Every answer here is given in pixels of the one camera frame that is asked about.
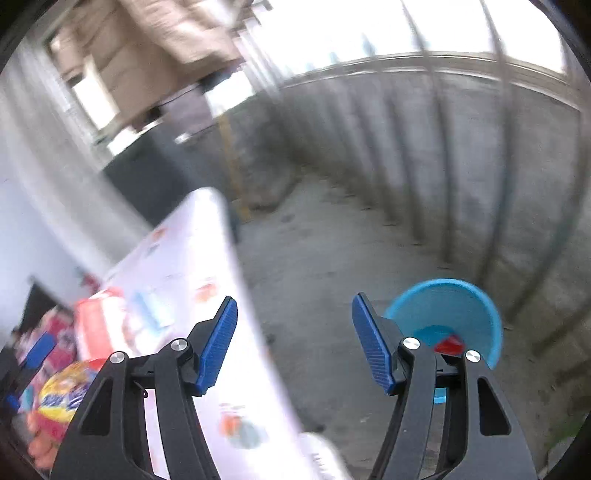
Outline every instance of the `blue gripper pad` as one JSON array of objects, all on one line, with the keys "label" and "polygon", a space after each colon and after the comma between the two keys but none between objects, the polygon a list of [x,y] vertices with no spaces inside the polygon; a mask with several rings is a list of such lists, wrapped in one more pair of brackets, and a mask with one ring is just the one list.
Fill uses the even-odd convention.
[{"label": "blue gripper pad", "polygon": [[238,305],[236,300],[230,299],[199,358],[199,372],[195,386],[201,395],[205,395],[207,389],[216,384],[217,375],[220,373],[237,322]]},{"label": "blue gripper pad", "polygon": [[388,395],[391,395],[396,386],[392,378],[392,356],[360,295],[353,298],[352,314],[353,325],[357,330],[357,336],[374,380]]},{"label": "blue gripper pad", "polygon": [[55,345],[55,337],[49,332],[45,332],[39,337],[39,340],[35,345],[33,345],[33,348],[29,350],[29,353],[27,353],[27,356],[23,362],[24,368],[28,368],[30,370],[38,369],[45,361],[47,355],[51,353]]}]

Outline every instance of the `silver bolt head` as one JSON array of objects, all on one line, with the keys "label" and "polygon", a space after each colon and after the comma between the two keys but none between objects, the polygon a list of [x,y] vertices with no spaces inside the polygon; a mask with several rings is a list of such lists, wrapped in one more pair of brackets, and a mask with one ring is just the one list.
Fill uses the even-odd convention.
[{"label": "silver bolt head", "polygon": [[408,348],[409,350],[416,350],[417,348],[419,348],[421,346],[421,342],[419,342],[416,338],[414,337],[406,337],[403,341],[402,344]]},{"label": "silver bolt head", "polygon": [[468,350],[466,352],[466,359],[477,364],[480,361],[480,354],[476,350]]},{"label": "silver bolt head", "polygon": [[125,360],[125,354],[123,352],[115,352],[109,358],[112,364],[120,364],[123,360]]},{"label": "silver bolt head", "polygon": [[170,344],[170,348],[173,349],[175,352],[182,352],[187,348],[187,345],[188,343],[184,338],[177,338],[176,340],[173,340],[173,342]]}]

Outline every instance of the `white tablecloth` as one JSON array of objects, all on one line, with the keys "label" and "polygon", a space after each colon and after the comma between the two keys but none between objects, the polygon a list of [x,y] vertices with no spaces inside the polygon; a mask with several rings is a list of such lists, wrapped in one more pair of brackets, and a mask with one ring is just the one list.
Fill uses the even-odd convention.
[{"label": "white tablecloth", "polygon": [[[226,295],[238,303],[238,325],[217,384],[195,408],[223,480],[318,478],[298,437],[301,427],[268,356],[231,242],[223,197],[199,189],[110,273],[106,286],[122,288],[131,327],[107,321],[114,350],[129,356],[158,351],[193,325],[210,319]],[[158,328],[147,327],[134,298],[157,299]],[[154,473],[168,478],[154,393],[146,399]]]}]

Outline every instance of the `blue bowl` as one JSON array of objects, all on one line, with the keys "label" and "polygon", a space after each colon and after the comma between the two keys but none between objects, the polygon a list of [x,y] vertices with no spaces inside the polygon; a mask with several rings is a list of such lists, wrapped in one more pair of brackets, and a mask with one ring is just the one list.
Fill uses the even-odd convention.
[{"label": "blue bowl", "polygon": [[[495,304],[481,289],[453,278],[416,284],[400,295],[384,315],[404,336],[434,347],[455,333],[467,350],[479,352],[490,369],[496,367],[503,345],[503,327]],[[435,403],[444,403],[446,389],[435,389]]]}]

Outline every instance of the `red package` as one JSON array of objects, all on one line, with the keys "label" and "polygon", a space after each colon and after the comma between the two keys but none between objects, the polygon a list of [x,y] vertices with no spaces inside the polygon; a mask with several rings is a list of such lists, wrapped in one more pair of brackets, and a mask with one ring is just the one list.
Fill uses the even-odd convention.
[{"label": "red package", "polygon": [[119,288],[109,287],[76,304],[74,328],[81,358],[108,358],[113,353],[106,318],[114,317],[121,321],[127,317]]},{"label": "red package", "polygon": [[437,353],[445,355],[461,355],[464,353],[464,342],[457,335],[450,335],[435,346]]}]

